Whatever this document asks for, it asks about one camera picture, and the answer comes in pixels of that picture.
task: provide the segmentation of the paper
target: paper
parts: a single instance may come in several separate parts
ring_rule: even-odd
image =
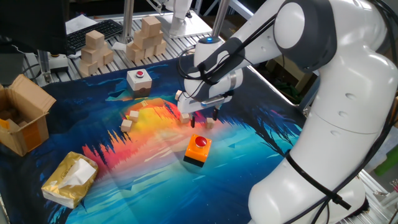
[[[83,15],[80,15],[65,23],[65,26],[67,27],[67,35],[76,32],[78,30],[84,29],[86,27],[92,26],[96,23],[97,22],[95,22],[94,20],[89,19]]]
[[[112,49],[113,50],[122,50],[122,51],[126,52],[126,44],[116,42],[113,44]]]
[[[67,185],[83,185],[95,173],[95,169],[84,159],[79,159],[73,165],[63,181],[58,186],[60,189]]]

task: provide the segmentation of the emergency stop button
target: emergency stop button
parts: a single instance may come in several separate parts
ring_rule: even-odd
[[[207,145],[206,138],[199,136],[195,139],[195,143],[199,148],[205,147]]]
[[[138,77],[138,78],[144,77],[144,72],[138,71],[137,74],[136,74],[136,77]]]

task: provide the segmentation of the stacked wooden blocks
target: stacked wooden blocks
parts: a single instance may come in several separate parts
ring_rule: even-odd
[[[153,55],[166,51],[166,41],[163,40],[162,24],[154,16],[142,19],[142,30],[134,32],[134,42],[127,44],[127,58],[138,62]]]
[[[105,36],[93,30],[86,34],[86,47],[81,50],[80,74],[88,77],[98,68],[113,62],[113,51],[108,48]]]

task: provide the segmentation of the tissue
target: tissue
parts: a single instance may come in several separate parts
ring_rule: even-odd
[[[91,159],[69,152],[42,187],[43,197],[68,208],[76,208],[98,173]]]

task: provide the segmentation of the red button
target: red button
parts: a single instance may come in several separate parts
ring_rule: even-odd
[[[205,147],[207,144],[207,140],[204,137],[199,136],[195,139],[195,143],[198,147]]]

